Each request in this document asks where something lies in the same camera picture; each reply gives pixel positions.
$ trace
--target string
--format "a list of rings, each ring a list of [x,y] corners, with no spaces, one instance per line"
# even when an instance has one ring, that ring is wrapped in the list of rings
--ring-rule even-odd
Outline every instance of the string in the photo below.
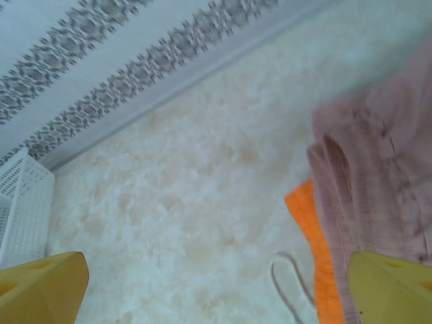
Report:
[[[275,253],[271,259],[270,267],[269,267],[271,281],[273,282],[273,285],[276,289],[277,294],[282,299],[283,303],[288,308],[288,310],[291,312],[296,324],[305,324],[302,321],[302,319],[298,316],[296,309],[291,304],[291,302],[288,300],[288,298],[286,297],[284,292],[282,292],[282,289],[276,280],[275,263],[277,260],[285,261],[286,263],[288,263],[292,266],[292,268],[294,269],[294,271],[296,273],[297,282],[300,284],[300,287],[302,288],[304,295],[307,297],[307,300],[309,301],[310,305],[313,308],[316,308],[315,301],[314,301],[313,297],[311,296],[311,294],[309,294],[309,291],[308,291],[306,284],[302,278],[302,275],[301,275],[300,271],[298,270],[296,259],[292,255],[290,255],[286,252],[283,252],[283,251]]]

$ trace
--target pink cloth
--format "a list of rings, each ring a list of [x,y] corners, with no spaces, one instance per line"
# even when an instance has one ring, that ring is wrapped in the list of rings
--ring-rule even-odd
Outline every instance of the pink cloth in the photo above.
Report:
[[[432,39],[392,78],[317,109],[308,150],[346,324],[352,252],[431,264]]]

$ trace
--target yellow plastic part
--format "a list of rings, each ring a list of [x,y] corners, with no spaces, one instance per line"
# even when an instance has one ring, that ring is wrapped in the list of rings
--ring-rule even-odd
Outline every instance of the yellow plastic part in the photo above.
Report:
[[[348,285],[362,324],[432,323],[432,267],[355,252]]]
[[[67,252],[0,271],[1,324],[73,324],[88,284],[84,255]]]

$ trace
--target laundry basket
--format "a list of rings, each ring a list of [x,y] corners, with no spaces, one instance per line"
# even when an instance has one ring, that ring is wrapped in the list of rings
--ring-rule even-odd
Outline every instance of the laundry basket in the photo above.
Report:
[[[44,257],[54,181],[27,148],[0,167],[0,269]]]

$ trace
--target orange towel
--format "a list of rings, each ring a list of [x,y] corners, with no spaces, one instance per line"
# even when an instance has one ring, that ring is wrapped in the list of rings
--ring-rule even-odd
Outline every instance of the orange towel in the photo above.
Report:
[[[315,304],[320,324],[344,324],[344,313],[336,286],[329,245],[319,225],[313,201],[312,181],[285,197],[292,217],[310,244],[315,260]]]

